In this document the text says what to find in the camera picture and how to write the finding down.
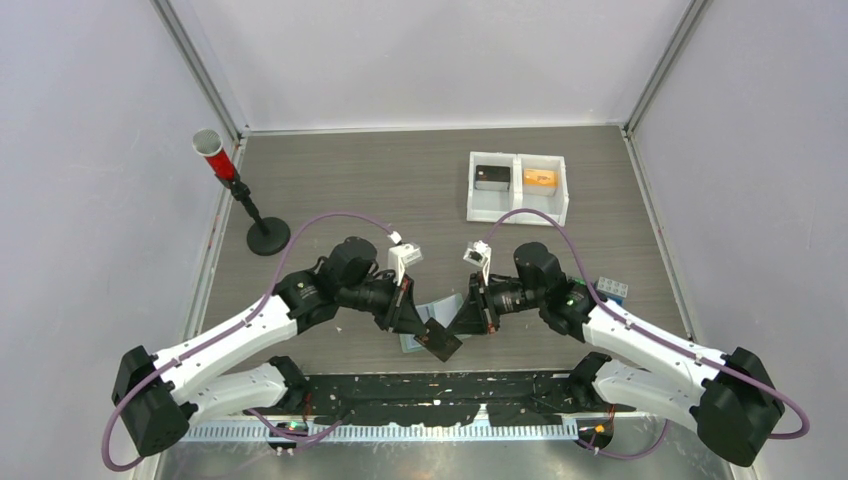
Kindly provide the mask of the green card holder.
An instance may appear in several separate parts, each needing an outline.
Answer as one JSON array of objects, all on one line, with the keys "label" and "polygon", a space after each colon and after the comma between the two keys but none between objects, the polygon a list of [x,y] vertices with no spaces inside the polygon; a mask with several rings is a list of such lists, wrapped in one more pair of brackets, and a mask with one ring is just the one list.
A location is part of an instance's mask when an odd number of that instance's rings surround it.
[{"label": "green card holder", "polygon": [[[463,296],[459,293],[455,293],[439,300],[418,305],[416,310],[424,322],[429,319],[434,319],[442,327],[447,328],[458,313],[463,301]],[[411,334],[402,334],[400,336],[400,346],[401,351],[404,354],[411,354],[424,350],[424,347],[421,346]]]}]

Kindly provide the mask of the black credit card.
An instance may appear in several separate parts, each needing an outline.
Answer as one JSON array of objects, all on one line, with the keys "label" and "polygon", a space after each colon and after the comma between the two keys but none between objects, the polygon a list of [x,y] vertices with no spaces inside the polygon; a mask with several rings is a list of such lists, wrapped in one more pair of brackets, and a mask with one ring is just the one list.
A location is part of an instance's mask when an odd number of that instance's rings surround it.
[{"label": "black credit card", "polygon": [[434,318],[428,319],[424,323],[423,333],[414,335],[413,339],[441,362],[447,362],[463,346],[458,337],[450,334]]}]

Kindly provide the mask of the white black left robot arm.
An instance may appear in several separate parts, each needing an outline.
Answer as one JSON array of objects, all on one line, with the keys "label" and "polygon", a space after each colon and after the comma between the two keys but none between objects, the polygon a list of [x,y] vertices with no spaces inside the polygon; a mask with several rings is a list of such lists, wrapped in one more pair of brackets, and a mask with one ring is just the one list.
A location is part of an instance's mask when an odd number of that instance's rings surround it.
[{"label": "white black left robot arm", "polygon": [[313,267],[287,274],[268,299],[215,328],[155,353],[143,346],[127,351],[112,401],[139,456],[165,451],[191,427],[219,415],[274,406],[284,414],[298,412],[307,398],[306,381],[289,358],[274,357],[237,374],[230,370],[333,319],[342,308],[372,315],[383,331],[425,334],[406,272],[422,260],[420,247],[391,247],[385,270],[376,256],[369,241],[349,237]]}]

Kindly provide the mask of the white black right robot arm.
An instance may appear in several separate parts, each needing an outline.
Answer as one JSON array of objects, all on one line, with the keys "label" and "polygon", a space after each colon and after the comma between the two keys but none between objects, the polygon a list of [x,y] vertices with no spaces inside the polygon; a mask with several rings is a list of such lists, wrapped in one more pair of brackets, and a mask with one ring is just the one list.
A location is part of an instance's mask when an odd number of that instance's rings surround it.
[{"label": "white black right robot arm", "polygon": [[483,241],[470,243],[463,258],[478,270],[451,334],[494,334],[503,316],[534,310],[552,331],[594,348],[569,376],[580,408],[616,404],[665,418],[741,467],[751,466],[772,437],[785,405],[753,352],[701,346],[638,318],[567,276],[539,242],[515,250],[514,277],[491,273],[491,248]]}]

